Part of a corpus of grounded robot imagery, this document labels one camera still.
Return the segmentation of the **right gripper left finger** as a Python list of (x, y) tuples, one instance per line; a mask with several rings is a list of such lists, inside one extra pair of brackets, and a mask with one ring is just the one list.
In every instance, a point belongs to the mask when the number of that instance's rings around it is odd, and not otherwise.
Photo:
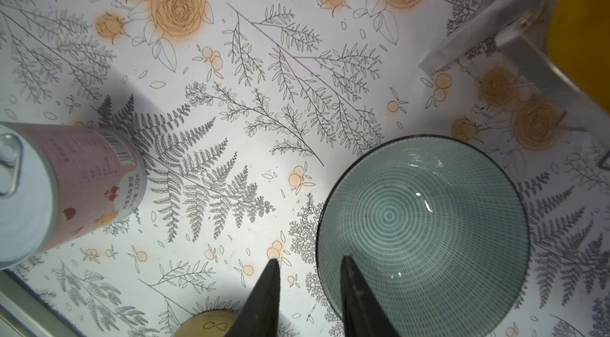
[(276, 337), (281, 300), (281, 270), (270, 259), (226, 337)]

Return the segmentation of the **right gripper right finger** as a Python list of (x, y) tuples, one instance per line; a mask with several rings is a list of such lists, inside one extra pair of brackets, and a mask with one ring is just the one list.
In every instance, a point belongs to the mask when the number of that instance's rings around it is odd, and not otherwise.
[(341, 299), (347, 337), (400, 335), (387, 318), (356, 262), (344, 256), (341, 263)]

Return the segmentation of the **pale green ceramic bowl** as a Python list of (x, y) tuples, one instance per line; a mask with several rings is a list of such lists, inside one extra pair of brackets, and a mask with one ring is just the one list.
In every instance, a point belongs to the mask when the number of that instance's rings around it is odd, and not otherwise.
[(516, 187), (479, 149), (416, 135), (346, 170), (316, 239), (322, 289), (342, 314), (340, 266), (351, 257), (402, 336), (485, 336), (524, 284), (528, 221)]

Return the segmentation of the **yellow plastic bowl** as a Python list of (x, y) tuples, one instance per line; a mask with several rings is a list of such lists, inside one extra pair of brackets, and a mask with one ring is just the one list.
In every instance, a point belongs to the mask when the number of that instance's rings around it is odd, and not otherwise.
[(609, 0), (559, 0), (547, 32), (550, 59), (609, 110)]

